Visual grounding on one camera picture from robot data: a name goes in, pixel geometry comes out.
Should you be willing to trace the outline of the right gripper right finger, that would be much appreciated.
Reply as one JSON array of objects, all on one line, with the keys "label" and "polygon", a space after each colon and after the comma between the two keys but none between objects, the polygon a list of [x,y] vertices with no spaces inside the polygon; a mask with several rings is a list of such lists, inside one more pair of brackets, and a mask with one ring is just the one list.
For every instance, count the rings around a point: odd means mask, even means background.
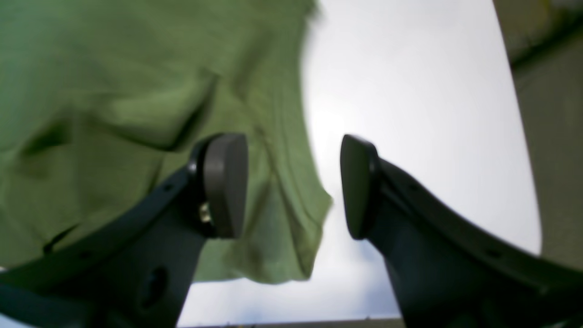
[{"label": "right gripper right finger", "polygon": [[376,147],[346,134],[348,232],[383,256],[408,328],[580,328],[583,276],[465,220]]}]

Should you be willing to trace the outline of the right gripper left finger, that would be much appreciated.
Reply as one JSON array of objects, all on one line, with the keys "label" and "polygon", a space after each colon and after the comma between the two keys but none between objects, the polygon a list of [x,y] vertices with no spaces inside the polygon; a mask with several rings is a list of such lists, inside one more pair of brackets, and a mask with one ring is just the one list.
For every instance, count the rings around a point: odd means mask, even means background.
[{"label": "right gripper left finger", "polygon": [[208,239],[242,234],[248,145],[197,143],[188,163],[99,231],[1,274],[1,314],[36,328],[174,328]]}]

